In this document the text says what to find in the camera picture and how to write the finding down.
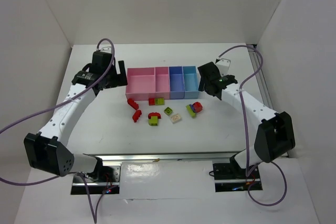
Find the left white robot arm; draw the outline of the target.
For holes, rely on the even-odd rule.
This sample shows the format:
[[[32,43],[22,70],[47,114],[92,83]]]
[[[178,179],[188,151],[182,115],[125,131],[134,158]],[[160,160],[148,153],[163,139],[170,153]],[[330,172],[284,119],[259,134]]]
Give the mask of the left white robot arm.
[[[77,122],[98,93],[127,84],[124,61],[115,61],[111,53],[95,51],[92,62],[74,76],[65,105],[57,109],[38,133],[26,135],[24,147],[30,166],[60,177],[83,173],[93,180],[111,172],[101,158],[73,154],[67,149],[67,144]]]

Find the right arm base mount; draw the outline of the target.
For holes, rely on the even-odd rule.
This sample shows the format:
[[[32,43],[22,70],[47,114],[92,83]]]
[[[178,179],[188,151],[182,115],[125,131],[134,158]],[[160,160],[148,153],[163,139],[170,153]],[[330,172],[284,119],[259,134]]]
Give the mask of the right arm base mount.
[[[215,183],[215,191],[220,192],[234,192],[262,190],[262,183],[260,173],[257,168],[246,178],[244,170],[234,171],[229,163],[214,163],[213,170],[208,173],[213,177]]]

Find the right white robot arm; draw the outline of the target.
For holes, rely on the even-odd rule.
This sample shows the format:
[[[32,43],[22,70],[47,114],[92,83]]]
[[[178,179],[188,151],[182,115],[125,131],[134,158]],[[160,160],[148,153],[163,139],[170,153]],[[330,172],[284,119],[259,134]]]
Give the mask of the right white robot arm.
[[[292,119],[287,112],[276,112],[259,102],[240,86],[234,75],[221,74],[213,62],[198,67],[198,71],[199,90],[231,105],[243,115],[244,123],[251,120],[257,131],[254,144],[229,159],[234,175],[244,176],[255,165],[270,163],[295,147]]]

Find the purple lego plate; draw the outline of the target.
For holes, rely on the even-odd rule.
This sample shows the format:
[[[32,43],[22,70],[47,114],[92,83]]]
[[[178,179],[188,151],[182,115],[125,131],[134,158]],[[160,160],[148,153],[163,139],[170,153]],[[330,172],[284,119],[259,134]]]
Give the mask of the purple lego plate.
[[[197,113],[196,110],[195,110],[195,108],[193,107],[192,104],[189,104],[189,106],[190,106],[190,108],[192,109],[192,111],[193,111],[194,113]]]

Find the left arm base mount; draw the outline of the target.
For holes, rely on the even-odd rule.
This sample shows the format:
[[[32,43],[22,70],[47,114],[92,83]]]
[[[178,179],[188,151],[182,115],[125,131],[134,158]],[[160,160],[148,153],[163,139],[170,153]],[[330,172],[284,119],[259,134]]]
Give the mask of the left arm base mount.
[[[108,195],[117,195],[120,192],[120,176],[121,164],[111,163],[104,164],[103,171],[97,178],[93,178],[92,174],[84,174],[85,181],[91,195],[101,195],[106,189]],[[71,195],[86,195],[85,184],[83,179],[75,175],[71,185]]]

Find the long red lego brick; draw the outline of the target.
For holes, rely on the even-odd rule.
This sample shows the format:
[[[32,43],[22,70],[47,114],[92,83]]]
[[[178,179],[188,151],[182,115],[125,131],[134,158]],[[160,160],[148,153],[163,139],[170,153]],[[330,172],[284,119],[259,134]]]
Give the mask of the long red lego brick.
[[[127,103],[133,109],[135,109],[135,110],[139,109],[139,105],[132,98],[127,99]]]

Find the green square lego brick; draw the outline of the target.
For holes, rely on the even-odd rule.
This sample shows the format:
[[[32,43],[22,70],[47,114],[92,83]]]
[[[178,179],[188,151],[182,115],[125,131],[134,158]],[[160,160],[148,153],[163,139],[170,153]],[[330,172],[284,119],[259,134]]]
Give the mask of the green square lego brick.
[[[164,113],[167,116],[170,116],[173,113],[173,110],[170,107],[167,107],[167,108],[164,109]]]

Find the red square lego brick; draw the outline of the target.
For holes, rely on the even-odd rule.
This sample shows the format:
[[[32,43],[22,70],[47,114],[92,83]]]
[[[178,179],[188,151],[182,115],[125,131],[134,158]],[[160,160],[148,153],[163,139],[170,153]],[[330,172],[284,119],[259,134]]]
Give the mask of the red square lego brick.
[[[149,104],[149,106],[154,106],[155,105],[155,98],[149,98],[148,99],[148,104]]]

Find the long green lego brick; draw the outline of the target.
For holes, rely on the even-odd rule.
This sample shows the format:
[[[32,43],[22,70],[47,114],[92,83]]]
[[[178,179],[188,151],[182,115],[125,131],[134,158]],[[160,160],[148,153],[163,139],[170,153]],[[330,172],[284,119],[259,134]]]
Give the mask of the long green lego brick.
[[[186,109],[189,113],[189,115],[192,117],[192,118],[196,118],[196,113],[194,112],[192,106],[189,104],[186,106]]]

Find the red curved lego brick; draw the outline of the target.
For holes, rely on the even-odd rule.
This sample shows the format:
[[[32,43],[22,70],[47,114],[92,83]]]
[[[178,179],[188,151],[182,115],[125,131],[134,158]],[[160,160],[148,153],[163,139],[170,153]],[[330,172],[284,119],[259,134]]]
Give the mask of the red curved lego brick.
[[[156,116],[158,119],[161,118],[161,114],[159,112],[151,112],[148,114],[148,119],[151,119],[154,116]]]

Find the red flower lego brick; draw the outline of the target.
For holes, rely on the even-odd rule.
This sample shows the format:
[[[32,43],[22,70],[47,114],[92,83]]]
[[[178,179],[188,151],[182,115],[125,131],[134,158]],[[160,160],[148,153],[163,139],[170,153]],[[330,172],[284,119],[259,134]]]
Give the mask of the red flower lego brick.
[[[203,110],[203,106],[200,102],[194,102],[193,107],[195,108],[197,113],[200,113]]]

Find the green printed lego brick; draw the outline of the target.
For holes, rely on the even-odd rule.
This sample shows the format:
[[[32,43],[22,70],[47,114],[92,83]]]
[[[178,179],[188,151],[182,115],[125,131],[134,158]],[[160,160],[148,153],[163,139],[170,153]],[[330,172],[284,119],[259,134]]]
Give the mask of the green printed lego brick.
[[[155,105],[165,105],[165,100],[164,100],[164,98],[155,98],[154,99],[154,104]]]

